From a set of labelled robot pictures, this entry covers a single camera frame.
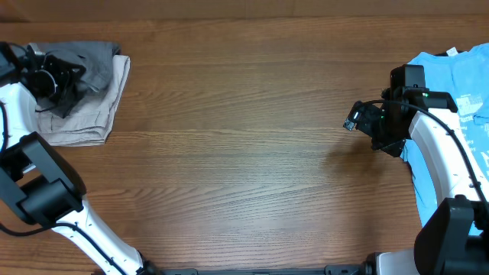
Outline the grey shorts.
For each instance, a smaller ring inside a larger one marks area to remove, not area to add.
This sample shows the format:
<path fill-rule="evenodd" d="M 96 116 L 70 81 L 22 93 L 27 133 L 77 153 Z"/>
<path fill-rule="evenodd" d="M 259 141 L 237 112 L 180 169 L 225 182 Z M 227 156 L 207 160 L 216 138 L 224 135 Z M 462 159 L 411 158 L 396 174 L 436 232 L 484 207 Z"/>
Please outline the grey shorts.
<path fill-rule="evenodd" d="M 29 43 L 26 46 L 33 69 L 34 58 L 52 54 L 67 62 L 83 65 L 85 74 L 76 87 L 85 95 L 102 95 L 112 78 L 112 59 L 120 52 L 120 46 L 107 41 L 70 41 L 57 43 Z"/>

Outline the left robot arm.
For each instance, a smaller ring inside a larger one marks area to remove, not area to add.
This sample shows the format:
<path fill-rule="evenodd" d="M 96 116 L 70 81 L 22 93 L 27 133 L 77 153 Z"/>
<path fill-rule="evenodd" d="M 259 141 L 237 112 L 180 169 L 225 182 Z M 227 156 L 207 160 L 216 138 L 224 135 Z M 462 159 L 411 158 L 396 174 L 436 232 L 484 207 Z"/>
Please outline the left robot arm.
<path fill-rule="evenodd" d="M 36 118 L 54 112 L 65 118 L 83 97 L 85 66 L 32 46 L 1 43 L 1 201 L 31 231 L 54 231 L 75 244 L 104 274 L 159 274 L 138 249 L 124 242 L 99 217 L 86 185 L 73 167 L 41 136 Z"/>

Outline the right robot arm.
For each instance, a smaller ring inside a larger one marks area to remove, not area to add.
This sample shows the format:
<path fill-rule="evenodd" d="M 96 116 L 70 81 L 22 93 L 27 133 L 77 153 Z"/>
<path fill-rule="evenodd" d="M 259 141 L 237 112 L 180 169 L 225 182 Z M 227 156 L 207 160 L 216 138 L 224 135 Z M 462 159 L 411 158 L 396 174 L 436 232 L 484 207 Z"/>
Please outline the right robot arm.
<path fill-rule="evenodd" d="M 467 145 L 451 95 L 426 88 L 423 67 L 405 64 L 391 71 L 390 87 L 380 99 L 352 106 L 344 127 L 363 132 L 373 150 L 392 157 L 414 141 L 438 204 L 413 248 L 372 254 L 362 272 L 486 274 L 488 181 Z"/>

